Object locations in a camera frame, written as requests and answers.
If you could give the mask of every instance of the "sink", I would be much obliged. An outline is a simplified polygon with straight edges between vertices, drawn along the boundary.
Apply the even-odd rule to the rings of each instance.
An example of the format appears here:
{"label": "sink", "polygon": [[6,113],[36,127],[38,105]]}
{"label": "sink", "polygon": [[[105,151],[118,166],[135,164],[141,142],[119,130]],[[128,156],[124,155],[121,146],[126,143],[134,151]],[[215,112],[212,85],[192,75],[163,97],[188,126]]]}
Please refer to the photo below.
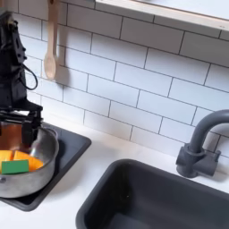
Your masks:
{"label": "sink", "polygon": [[78,229],[228,229],[229,195],[134,160],[112,163]]}

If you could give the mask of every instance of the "black stove burner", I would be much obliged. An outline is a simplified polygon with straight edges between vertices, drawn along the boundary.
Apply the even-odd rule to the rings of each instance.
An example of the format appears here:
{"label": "black stove burner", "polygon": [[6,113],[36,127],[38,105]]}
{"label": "black stove burner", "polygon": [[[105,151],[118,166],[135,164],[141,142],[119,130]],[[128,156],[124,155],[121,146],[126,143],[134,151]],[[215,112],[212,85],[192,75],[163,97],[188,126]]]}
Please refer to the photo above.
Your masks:
{"label": "black stove burner", "polygon": [[45,124],[44,126],[57,131],[60,144],[59,153],[56,158],[55,173],[51,182],[42,190],[26,197],[16,199],[0,198],[2,202],[22,211],[32,211],[37,208],[91,144],[90,139],[80,136],[77,133],[69,132],[49,124]]}

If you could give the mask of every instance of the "gray faucet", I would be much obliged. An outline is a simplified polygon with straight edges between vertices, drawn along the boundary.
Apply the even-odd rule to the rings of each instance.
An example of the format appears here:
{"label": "gray faucet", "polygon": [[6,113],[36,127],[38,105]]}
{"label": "gray faucet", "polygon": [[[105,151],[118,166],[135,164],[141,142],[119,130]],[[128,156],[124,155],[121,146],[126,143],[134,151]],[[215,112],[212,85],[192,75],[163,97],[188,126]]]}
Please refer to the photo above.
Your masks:
{"label": "gray faucet", "polygon": [[213,176],[221,152],[213,156],[203,149],[204,140],[208,132],[216,125],[229,123],[229,110],[216,111],[207,115],[197,125],[191,142],[181,147],[176,160],[177,172],[187,178],[194,178],[199,174]]}

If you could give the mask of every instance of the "silver pot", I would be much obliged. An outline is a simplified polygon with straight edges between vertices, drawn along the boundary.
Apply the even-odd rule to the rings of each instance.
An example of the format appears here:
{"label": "silver pot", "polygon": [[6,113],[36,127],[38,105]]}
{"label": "silver pot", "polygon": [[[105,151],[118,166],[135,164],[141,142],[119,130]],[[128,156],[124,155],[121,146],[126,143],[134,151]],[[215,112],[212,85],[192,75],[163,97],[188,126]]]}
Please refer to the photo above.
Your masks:
{"label": "silver pot", "polygon": [[0,197],[18,198],[30,195],[44,188],[52,179],[55,171],[55,158],[59,143],[55,131],[40,128],[38,137],[31,148],[21,144],[21,126],[4,125],[0,136],[0,149],[20,150],[43,161],[44,165],[34,172],[25,174],[0,174]]}

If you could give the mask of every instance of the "cable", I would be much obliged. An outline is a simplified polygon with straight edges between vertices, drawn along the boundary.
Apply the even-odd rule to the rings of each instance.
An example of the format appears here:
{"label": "cable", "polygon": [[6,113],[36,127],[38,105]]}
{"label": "cable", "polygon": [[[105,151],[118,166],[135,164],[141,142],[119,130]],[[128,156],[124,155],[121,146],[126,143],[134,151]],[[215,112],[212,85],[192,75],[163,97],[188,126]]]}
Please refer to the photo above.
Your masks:
{"label": "cable", "polygon": [[24,70],[30,72],[30,73],[33,75],[33,77],[34,77],[34,79],[35,79],[35,82],[36,82],[36,85],[35,85],[34,88],[29,88],[27,85],[24,84],[24,82],[23,82],[23,81],[21,80],[21,78],[20,78],[21,84],[22,84],[26,89],[29,89],[29,90],[34,90],[34,89],[36,89],[36,88],[38,87],[38,77],[37,77],[37,75],[35,75],[35,73],[34,73],[31,69],[29,69],[25,64],[22,65],[22,68],[21,68],[21,69],[22,69],[22,70],[24,69]]}

